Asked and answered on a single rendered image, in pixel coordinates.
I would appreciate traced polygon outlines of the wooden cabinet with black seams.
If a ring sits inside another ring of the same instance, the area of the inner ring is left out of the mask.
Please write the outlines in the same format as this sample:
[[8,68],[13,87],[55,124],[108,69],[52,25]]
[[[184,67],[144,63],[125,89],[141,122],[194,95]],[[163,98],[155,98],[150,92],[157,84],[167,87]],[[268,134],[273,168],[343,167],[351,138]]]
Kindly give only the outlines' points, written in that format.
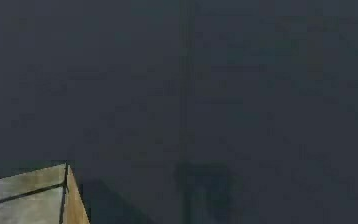
[[0,224],[90,224],[71,167],[0,178]]

